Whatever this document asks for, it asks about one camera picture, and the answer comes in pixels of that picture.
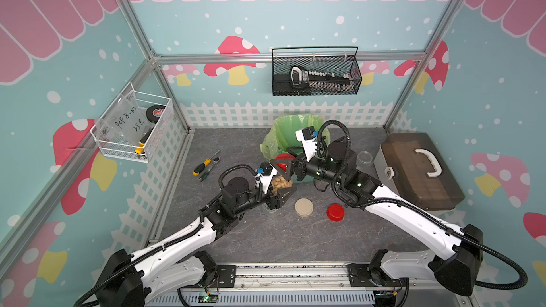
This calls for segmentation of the peanut jar beige lid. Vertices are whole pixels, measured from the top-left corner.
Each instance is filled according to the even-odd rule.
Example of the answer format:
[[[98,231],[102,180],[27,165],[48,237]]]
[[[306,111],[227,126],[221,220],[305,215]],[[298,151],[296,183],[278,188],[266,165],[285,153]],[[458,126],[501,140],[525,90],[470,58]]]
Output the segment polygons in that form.
[[[274,214],[274,213],[277,213],[279,211],[276,208],[269,208],[269,206],[267,204],[264,204],[262,207],[263,207],[264,212],[266,212],[268,214]]]

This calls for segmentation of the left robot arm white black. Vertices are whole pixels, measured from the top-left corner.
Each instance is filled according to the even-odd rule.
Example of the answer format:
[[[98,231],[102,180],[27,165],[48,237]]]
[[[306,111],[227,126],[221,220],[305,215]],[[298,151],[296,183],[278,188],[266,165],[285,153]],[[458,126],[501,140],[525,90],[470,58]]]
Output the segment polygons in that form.
[[[76,302],[76,306],[144,306],[162,293],[166,275],[176,284],[186,278],[181,261],[200,248],[229,233],[253,208],[266,204],[270,210],[281,208],[295,187],[273,189],[272,179],[290,181],[293,168],[286,161],[264,162],[257,169],[235,165],[218,179],[218,194],[198,211],[187,227],[143,250],[128,254],[120,250],[110,257],[100,278]]]

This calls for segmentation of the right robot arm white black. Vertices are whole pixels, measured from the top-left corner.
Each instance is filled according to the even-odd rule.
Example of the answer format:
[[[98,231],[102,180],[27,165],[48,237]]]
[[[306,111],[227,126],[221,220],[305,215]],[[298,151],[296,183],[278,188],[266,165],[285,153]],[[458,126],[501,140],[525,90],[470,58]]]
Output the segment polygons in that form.
[[[348,128],[337,120],[326,121],[296,133],[301,153],[291,159],[273,159],[271,166],[286,180],[310,177],[325,181],[345,206],[365,210],[404,230],[427,247],[423,252],[380,250],[371,274],[395,279],[433,279],[460,296],[475,287],[510,291],[528,282],[525,270],[504,254],[483,244],[483,233],[473,225],[460,228],[401,198],[371,175],[358,170]],[[490,254],[518,273],[511,283],[478,280],[483,256]]]

